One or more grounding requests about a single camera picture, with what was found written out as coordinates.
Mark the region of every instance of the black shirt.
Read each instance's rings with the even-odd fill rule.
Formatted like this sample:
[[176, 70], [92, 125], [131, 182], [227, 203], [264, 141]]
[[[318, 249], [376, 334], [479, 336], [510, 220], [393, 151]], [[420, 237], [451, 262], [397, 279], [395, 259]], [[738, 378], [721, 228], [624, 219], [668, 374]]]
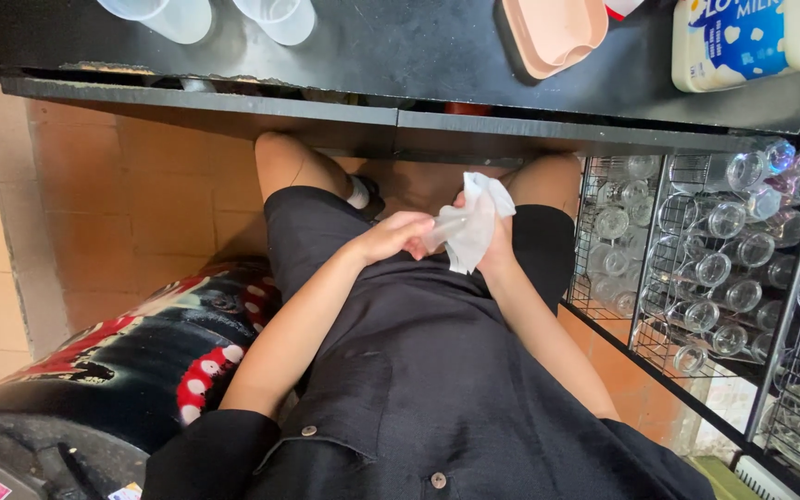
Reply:
[[282, 429], [203, 415], [148, 461], [145, 500], [709, 499], [668, 449], [599, 420], [441, 265], [368, 269]]

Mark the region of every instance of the black shorts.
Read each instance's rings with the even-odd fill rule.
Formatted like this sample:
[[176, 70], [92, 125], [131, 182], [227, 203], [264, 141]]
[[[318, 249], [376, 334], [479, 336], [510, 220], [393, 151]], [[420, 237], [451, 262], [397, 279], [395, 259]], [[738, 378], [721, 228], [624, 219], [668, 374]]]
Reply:
[[[341, 245], [372, 227], [347, 201], [318, 187], [284, 187], [270, 195], [264, 214], [268, 256], [283, 301], [289, 300]], [[542, 300], [557, 314], [557, 304], [570, 286], [575, 266], [575, 225], [563, 211], [543, 205], [520, 205], [513, 220], [512, 245], [517, 261]], [[360, 278], [404, 269], [450, 273], [446, 254], [416, 262], [401, 252], [367, 267]], [[489, 295], [479, 271], [471, 276], [450, 275], [464, 281], [473, 294]]]

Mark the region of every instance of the pink plastic container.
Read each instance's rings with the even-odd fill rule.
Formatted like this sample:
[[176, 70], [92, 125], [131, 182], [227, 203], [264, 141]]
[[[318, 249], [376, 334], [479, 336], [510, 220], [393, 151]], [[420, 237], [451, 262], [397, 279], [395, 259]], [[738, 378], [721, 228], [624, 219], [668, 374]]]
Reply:
[[548, 78], [570, 68], [607, 35], [604, 0], [502, 0], [527, 72]]

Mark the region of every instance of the white carton with blue print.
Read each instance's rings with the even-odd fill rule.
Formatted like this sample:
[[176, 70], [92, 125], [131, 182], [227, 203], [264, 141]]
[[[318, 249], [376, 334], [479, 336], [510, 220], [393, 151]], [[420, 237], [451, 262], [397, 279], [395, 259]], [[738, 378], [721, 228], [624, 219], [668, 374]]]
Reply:
[[672, 80], [710, 92], [800, 71], [800, 0], [680, 0]]

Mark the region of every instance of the black shoe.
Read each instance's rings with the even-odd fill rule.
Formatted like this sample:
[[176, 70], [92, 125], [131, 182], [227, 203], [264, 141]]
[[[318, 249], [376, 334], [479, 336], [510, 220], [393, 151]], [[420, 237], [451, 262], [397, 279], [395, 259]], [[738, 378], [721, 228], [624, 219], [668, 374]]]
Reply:
[[366, 221], [377, 221], [379, 214], [385, 210], [385, 200], [379, 196], [379, 185], [369, 177], [362, 175], [355, 175], [355, 177], [360, 179], [362, 185], [369, 192], [369, 204], [360, 208], [360, 213]]

